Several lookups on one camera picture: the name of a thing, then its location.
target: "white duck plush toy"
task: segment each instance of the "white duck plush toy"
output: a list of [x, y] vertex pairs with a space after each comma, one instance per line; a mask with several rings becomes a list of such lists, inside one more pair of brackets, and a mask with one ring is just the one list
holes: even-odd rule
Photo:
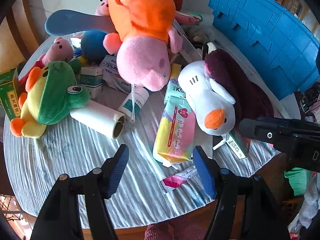
[[202, 131], [210, 135], [227, 135], [235, 125], [235, 99], [214, 79], [205, 74], [205, 61], [187, 65], [178, 77], [186, 99], [196, 114]]

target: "yellow label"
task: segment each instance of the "yellow label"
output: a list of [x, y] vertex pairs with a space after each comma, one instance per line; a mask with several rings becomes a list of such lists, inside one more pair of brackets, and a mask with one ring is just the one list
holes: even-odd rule
[[16, 117], [21, 115], [21, 110], [14, 90], [7, 92], [10, 105]]

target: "pink heart logo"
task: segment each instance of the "pink heart logo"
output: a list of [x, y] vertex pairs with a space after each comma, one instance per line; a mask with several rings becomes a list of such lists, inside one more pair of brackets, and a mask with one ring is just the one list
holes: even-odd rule
[[178, 111], [178, 113], [183, 117], [187, 118], [188, 117], [188, 110], [186, 108], [182, 108]]

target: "metal screw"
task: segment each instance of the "metal screw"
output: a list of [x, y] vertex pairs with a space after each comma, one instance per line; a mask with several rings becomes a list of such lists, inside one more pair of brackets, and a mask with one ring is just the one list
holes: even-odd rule
[[100, 168], [95, 168], [92, 171], [93, 174], [100, 174], [101, 172], [102, 172], [102, 170]]
[[227, 174], [229, 174], [229, 172], [230, 171], [228, 169], [226, 169], [226, 168], [220, 169], [220, 173], [223, 174], [223, 175], [227, 175]]
[[253, 178], [254, 178], [256, 181], [262, 180], [261, 175], [254, 175]]
[[59, 176], [59, 179], [60, 180], [66, 180], [68, 178], [68, 175], [67, 174], [61, 174], [60, 176]]

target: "person's leg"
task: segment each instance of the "person's leg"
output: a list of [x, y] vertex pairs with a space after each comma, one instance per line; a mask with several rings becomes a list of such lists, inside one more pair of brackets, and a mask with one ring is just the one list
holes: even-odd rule
[[168, 222], [148, 225], [144, 240], [174, 240], [168, 230]]
[[180, 216], [169, 220], [169, 224], [173, 227], [175, 240], [203, 240], [206, 228], [202, 228], [185, 216]]

